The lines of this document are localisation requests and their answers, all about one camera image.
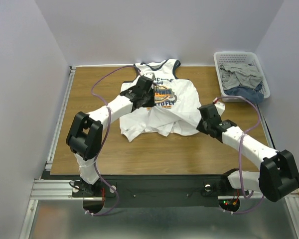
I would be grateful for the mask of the white printed tank top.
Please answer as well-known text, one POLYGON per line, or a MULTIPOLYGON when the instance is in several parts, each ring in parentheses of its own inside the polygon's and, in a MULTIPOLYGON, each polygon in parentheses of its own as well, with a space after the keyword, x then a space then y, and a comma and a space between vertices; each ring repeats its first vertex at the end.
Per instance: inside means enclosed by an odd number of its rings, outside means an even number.
POLYGON ((189 79, 176 76, 176 69, 180 65, 177 59, 134 64, 138 76, 154 74, 155 106, 139 108, 120 118, 121 134, 129 142, 142 133, 156 132, 163 136, 171 133, 191 136, 198 133, 199 94, 189 79))

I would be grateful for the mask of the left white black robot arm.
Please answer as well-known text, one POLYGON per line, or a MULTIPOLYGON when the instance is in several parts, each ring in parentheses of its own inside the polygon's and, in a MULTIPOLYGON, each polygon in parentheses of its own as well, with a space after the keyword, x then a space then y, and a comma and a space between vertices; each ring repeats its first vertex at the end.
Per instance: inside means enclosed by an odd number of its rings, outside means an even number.
POLYGON ((100 176, 95 169, 96 157, 105 143, 111 123, 136 109, 154 105, 154 74, 146 73, 103 107, 75 115, 66 144, 77 159, 80 178, 85 182, 83 189, 89 196, 96 196, 101 190, 100 176))

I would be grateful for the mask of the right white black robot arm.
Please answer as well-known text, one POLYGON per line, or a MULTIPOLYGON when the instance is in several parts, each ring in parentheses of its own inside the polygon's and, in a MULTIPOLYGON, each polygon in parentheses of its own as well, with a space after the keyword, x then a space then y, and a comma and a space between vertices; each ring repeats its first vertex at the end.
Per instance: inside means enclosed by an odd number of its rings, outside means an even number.
POLYGON ((201 119, 197 130, 232 147, 245 156, 258 172, 238 168, 219 182, 224 194, 236 189, 261 192, 268 200, 276 202, 299 188, 299 171, 293 154, 287 150, 277 151, 243 132, 234 122, 222 120, 223 103, 211 103, 199 107, 201 119))

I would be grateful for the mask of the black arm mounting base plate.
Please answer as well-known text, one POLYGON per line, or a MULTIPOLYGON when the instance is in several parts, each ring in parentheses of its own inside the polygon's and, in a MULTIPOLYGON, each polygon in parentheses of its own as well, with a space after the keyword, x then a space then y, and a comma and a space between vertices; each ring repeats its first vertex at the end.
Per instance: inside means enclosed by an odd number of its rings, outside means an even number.
POLYGON ((100 198, 106 208, 218 207, 221 196, 231 198, 226 175, 104 175, 107 184, 89 186, 74 180, 74 198, 100 198))

